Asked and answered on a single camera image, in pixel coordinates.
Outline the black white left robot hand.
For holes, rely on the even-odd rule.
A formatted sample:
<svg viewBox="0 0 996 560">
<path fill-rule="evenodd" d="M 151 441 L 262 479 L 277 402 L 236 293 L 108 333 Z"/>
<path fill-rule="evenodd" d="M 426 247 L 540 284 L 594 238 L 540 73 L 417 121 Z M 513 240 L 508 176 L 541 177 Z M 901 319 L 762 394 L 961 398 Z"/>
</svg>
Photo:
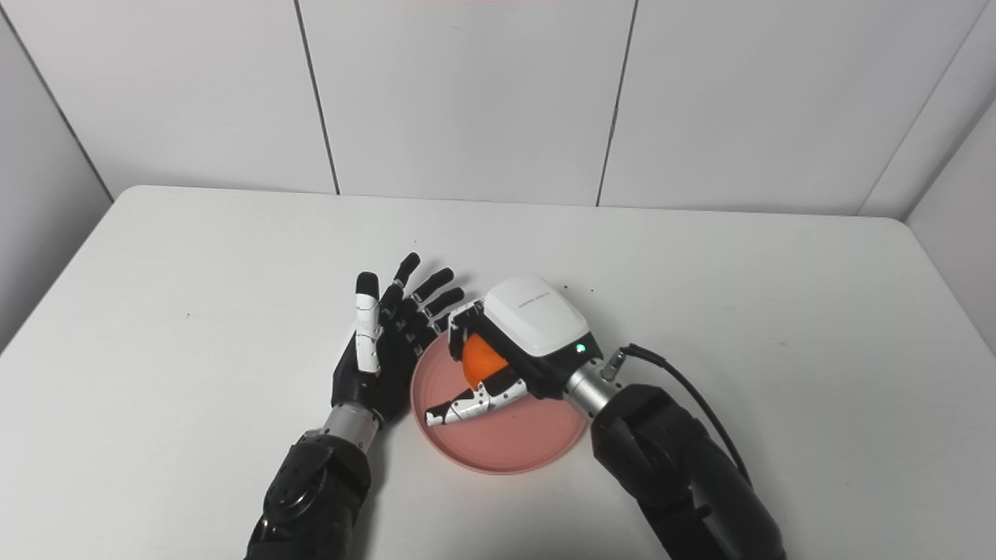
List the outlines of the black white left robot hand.
<svg viewBox="0 0 996 560">
<path fill-rule="evenodd" d="M 333 373 L 333 410 L 359 408 L 383 425 L 408 403 L 417 362 L 446 330 L 451 307 L 465 298 L 449 267 L 410 289 L 420 262 L 417 253 L 405 256 L 385 290 L 377 273 L 356 277 L 355 323 Z"/>
</svg>

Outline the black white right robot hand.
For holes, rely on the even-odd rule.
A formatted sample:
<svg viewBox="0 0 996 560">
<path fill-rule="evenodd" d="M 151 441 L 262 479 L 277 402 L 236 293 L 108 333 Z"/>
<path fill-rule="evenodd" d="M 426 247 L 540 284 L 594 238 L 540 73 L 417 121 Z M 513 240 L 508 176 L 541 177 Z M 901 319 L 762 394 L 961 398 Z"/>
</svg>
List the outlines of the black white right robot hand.
<svg viewBox="0 0 996 560">
<path fill-rule="evenodd" d="M 482 417 L 526 396 L 572 405 L 593 421 L 619 389 L 601 376 L 604 354 L 582 313 L 537 275 L 509 278 L 448 319 L 451 358 L 469 388 L 431 405 L 427 426 Z"/>
</svg>

